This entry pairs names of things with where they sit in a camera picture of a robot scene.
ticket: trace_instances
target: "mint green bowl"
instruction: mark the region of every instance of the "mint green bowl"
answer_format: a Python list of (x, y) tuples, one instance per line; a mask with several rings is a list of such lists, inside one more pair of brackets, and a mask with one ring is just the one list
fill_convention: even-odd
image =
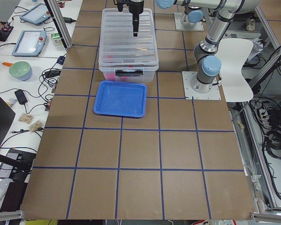
[(32, 68), (28, 62), (19, 61), (9, 68), (9, 73), (18, 80), (26, 81), (32, 76)]

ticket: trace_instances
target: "monitor stand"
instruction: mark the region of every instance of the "monitor stand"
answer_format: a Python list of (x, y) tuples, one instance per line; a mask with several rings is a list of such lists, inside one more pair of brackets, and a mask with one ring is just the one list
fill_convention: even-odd
[[(0, 165), (0, 179), (11, 178), (24, 182), (27, 175), (30, 173), (35, 157), (36, 154), (31, 152), (10, 149), (5, 157), (5, 163), (1, 163)], [(14, 161), (27, 166), (28, 169), (25, 169), (25, 171), (19, 169), (13, 164)]]

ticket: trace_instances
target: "desk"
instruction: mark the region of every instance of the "desk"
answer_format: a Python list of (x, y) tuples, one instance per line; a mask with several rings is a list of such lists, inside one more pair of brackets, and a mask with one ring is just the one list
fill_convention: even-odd
[(197, 69), (202, 34), (184, 40), (174, 30), (178, 8), (158, 14), (146, 2), (160, 67), (140, 119), (93, 113), (104, 79), (97, 26), (114, 6), (82, 3), (75, 30), (84, 35), (73, 36), (80, 45), (61, 73), (21, 206), (27, 219), (249, 219), (254, 211), (226, 102), (184, 99), (180, 71)]
[[(31, 8), (34, 5), (38, 4), (39, 2), (41, 2), (41, 1), (34, 3), (31, 0), (22, 0), (20, 2), (19, 6), (22, 6), (24, 8)], [(82, 0), (73, 0), (71, 2), (66, 2), (66, 7), (61, 9), (63, 12), (63, 15), (67, 16), (67, 17), (71, 17), (73, 19), (77, 19), (81, 3), (82, 3)], [(15, 22), (12, 25), (15, 26), (15, 28), (12, 31), (11, 35), (9, 36), (7, 43), (16, 42), (22, 30), (38, 30), (38, 29), (42, 29), (43, 27), (45, 27), (45, 25), (36, 27), (29, 23), (20, 23), (20, 20), (18, 17), (15, 17)], [(70, 30), (70, 34), (72, 34), (73, 30), (74, 30), (74, 23), (68, 24), (67, 27)], [(41, 75), (41, 72), (47, 68), (51, 68), (54, 65), (54, 63), (56, 62), (56, 58), (59, 57), (60, 55), (63, 55), (64, 53), (66, 53), (63, 46), (54, 47), (53, 44), (51, 43), (50, 39), (48, 39), (46, 43), (47, 44), (45, 45), (45, 48), (44, 48), (43, 52), (41, 53), (41, 56), (35, 57), (35, 58), (11, 56), (11, 52), (12, 52), (14, 45), (3, 47), (0, 49), (0, 92), (6, 91), (6, 90), (9, 90), (12, 88), (18, 88), (18, 89), (27, 90), (32, 95), (38, 96), (37, 89), (40, 85), (40, 81), (38, 80), (38, 78)], [(14, 62), (21, 61), (21, 60), (27, 61), (32, 66), (32, 70), (33, 70), (32, 77), (29, 80), (24, 81), (24, 82), (12, 78), (8, 72), (9, 68), (2, 65), (2, 62), (4, 62), (4, 61), (14, 63)], [(40, 92), (43, 93), (45, 90), (46, 89), (44, 87), (42, 87), (40, 89)], [(51, 93), (51, 89), (49, 88), (48, 91), (46, 93), (44, 93), (44, 95), (50, 94), (50, 93)], [(0, 94), (0, 96), (6, 101), (9, 98), (15, 98), (14, 90), (6, 92), (6, 93), (2, 93), (2, 94)], [(28, 107), (28, 110), (30, 110), (35, 105), (44, 103), (44, 101), (41, 98), (32, 98), (28, 94), (26, 94), (26, 98), (28, 99), (28, 103), (26, 104)], [(24, 107), (22, 105), (19, 105), (18, 103), (16, 103), (13, 106), (13, 110), (16, 113), (15, 120), (14, 120), (5, 140), (7, 138), (9, 138), (11, 135), (13, 135), (12, 133), (10, 133), (10, 131), (12, 131), (12, 130), (18, 131), (20, 129), (27, 129), (29, 127), (28, 124), (18, 121), (21, 114), (25, 112)], [(48, 112), (44, 111), (43, 106), (35, 108), (31, 112), (31, 114), (35, 116), (33, 122), (36, 120), (42, 120), (45, 122), (47, 119), (47, 116), (48, 116)], [(30, 148), (37, 150), (38, 146), (39, 146), (39, 142), (40, 142), (39, 136), (37, 136), (34, 133), (31, 134), (28, 132), (25, 134), (18, 135), (16, 138), (10, 139), (4, 145), (4, 147), (23, 146), (23, 147), (30, 147)], [(0, 153), (2, 155), (6, 155), (7, 151), (8, 150), (2, 149), (0, 151)]]
[[(35, 6), (36, 4), (39, 4), (41, 2), (43, 3), (44, 1), (39, 0), (37, 2), (32, 2), (31, 0), (22, 0), (19, 3), (19, 6), (30, 9), (33, 6)], [(67, 1), (65, 4), (65, 7), (60, 9), (62, 15), (65, 17), (70, 17), (74, 20), (77, 20), (81, 3), (82, 3), (82, 0)], [(15, 10), (15, 12), (20, 12), (20, 11), (22, 11), (21, 8), (17, 8)], [(21, 15), (21, 14), (13, 13), (11, 15), (11, 18), (15, 15)], [(40, 53), (39, 57), (41, 57), (41, 58), (58, 58), (59, 56), (64, 55), (66, 53), (63, 45), (54, 46), (53, 42), (50, 40), (51, 33), (58, 33), (54, 22), (50, 22), (48, 24), (43, 23), (39, 26), (35, 26), (29, 22), (20, 22), (20, 18), (18, 16), (16, 16), (14, 18), (14, 22), (12, 22), (11, 24), (12, 24), (12, 26), (14, 26), (14, 29), (11, 32), (10, 36), (8, 37), (6, 43), (16, 43), (22, 30), (43, 30), (43, 28), (45, 28), (45, 27), (54, 27), (55, 28), (54, 31), (47, 32), (47, 40), (46, 40), (44, 48), (43, 48), (42, 52)], [(67, 25), (67, 29), (69, 31), (70, 36), (72, 36), (74, 27), (75, 27), (75, 23), (67, 23), (66, 25)], [(14, 45), (5, 46), (3, 48), (0, 48), (0, 54), (1, 55), (11, 55), (13, 49), (14, 49)]]

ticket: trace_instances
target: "box handle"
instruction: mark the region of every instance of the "box handle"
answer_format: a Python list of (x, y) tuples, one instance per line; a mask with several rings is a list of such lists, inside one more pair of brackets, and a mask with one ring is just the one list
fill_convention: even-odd
[(116, 76), (143, 76), (143, 71), (140, 69), (135, 71), (116, 70)]

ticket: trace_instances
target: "plastic storage box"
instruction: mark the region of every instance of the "plastic storage box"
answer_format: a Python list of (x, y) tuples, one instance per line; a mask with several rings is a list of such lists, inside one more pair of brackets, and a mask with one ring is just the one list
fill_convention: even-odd
[(154, 20), (151, 9), (140, 14), (137, 37), (133, 37), (132, 14), (106, 8), (102, 12), (99, 70), (106, 80), (151, 82), (158, 69)]

